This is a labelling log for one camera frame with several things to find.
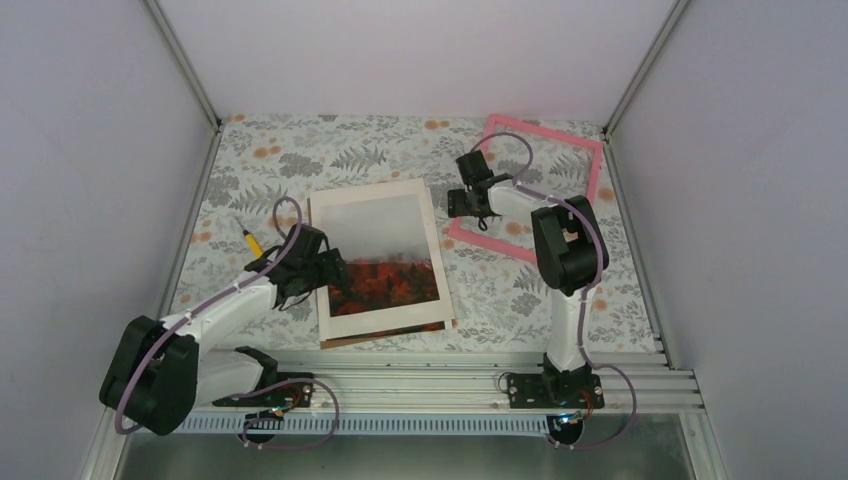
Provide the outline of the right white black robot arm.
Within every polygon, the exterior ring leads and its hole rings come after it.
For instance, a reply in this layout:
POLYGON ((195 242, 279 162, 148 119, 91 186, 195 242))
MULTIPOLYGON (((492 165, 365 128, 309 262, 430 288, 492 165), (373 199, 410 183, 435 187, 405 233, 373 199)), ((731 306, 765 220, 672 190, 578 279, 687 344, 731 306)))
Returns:
POLYGON ((536 190, 508 175, 496 175, 475 150, 456 160, 463 187, 447 194, 451 218, 528 219, 537 270, 551 290, 551 337, 544 353, 541 391, 555 407, 565 407, 591 379, 583 330, 587 303, 608 267, 609 254, 591 202, 536 190))

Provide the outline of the pink picture frame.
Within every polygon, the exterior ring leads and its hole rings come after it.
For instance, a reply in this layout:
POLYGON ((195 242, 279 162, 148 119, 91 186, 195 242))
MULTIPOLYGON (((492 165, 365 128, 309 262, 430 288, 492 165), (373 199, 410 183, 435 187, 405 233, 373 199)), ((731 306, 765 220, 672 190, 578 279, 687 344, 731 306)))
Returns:
MULTIPOLYGON (((576 146, 588 149, 592 153, 588 183, 586 189, 586 197, 590 202, 593 202, 597 192, 601 163, 603 160, 603 146, 599 141, 590 140, 587 138, 572 135, 560 130, 547 128, 540 125, 531 124, 515 118, 511 118, 501 114, 491 114, 483 131, 484 135, 489 135, 495 132, 497 126, 503 126, 511 130, 528 133, 544 137, 550 140, 558 141, 567 145, 576 146)), ((532 249, 522 248, 520 246, 487 237, 470 230, 466 230, 461 226, 461 220, 454 218, 447 231, 447 236, 456 241, 465 242, 472 246, 480 247, 492 252, 505 255, 514 259, 522 260, 529 264, 536 262, 536 256, 532 249)))

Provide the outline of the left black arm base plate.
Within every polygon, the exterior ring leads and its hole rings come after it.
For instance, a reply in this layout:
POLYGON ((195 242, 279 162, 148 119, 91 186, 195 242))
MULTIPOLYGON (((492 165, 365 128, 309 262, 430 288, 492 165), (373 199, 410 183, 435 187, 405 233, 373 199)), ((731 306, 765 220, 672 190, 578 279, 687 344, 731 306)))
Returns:
POLYGON ((277 386, 273 390, 256 396, 234 398, 224 397, 212 402, 215 407, 253 408, 259 410, 306 408, 310 406, 314 392, 314 375, 307 372, 279 372, 274 380, 263 380, 257 390, 292 378, 302 378, 302 381, 291 382, 277 386))

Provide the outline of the brown backing board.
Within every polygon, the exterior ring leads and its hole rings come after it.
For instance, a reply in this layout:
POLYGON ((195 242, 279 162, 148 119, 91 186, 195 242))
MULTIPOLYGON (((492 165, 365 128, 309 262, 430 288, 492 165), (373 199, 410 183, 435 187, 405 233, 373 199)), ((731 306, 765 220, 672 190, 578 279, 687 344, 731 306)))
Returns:
POLYGON ((432 322, 417 326, 404 327, 393 330, 384 330, 379 332, 373 332, 368 334, 360 334, 360 335, 352 335, 347 337, 335 338, 330 340, 322 340, 319 342, 319 346, 321 350, 343 347, 348 345, 353 345, 357 343, 364 343, 367 341, 374 341, 383 338, 402 336, 414 333, 426 333, 426 332, 436 332, 442 330, 448 330, 455 328, 458 325, 456 319, 451 319, 449 321, 443 322, 432 322))

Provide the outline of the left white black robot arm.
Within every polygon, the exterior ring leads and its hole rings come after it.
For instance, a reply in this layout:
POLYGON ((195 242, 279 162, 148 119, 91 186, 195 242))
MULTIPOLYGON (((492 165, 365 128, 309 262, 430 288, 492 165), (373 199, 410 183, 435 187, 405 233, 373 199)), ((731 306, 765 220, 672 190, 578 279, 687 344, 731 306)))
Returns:
POLYGON ((281 245, 248 263, 243 272, 211 298, 161 319, 139 316, 126 326, 100 387, 98 398, 115 412, 121 434, 144 428, 167 435, 198 406, 272 407, 280 412, 306 405, 298 382, 254 347, 218 350, 217 345, 249 321, 291 299, 304 299, 328 286, 350 283, 340 251, 327 235, 296 225, 281 245))

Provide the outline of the yellow screwdriver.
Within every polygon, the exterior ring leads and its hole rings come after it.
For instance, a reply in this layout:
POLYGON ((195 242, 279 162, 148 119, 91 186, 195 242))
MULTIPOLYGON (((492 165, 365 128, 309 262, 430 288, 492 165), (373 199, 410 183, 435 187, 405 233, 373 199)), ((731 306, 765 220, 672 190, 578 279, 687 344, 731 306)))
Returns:
POLYGON ((259 242, 256 240, 255 236, 239 219, 236 219, 236 223, 239 229, 241 230, 241 234, 247 242, 251 253, 254 255, 255 258, 260 258, 263 255, 263 249, 259 242))

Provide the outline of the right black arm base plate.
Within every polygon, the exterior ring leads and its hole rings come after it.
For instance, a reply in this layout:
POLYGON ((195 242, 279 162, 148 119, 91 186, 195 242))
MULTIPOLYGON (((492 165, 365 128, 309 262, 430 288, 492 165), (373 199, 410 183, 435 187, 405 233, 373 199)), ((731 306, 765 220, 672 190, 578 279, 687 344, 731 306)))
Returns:
POLYGON ((573 372, 504 372, 498 387, 511 409, 602 409, 606 402, 600 377, 589 367, 573 372))

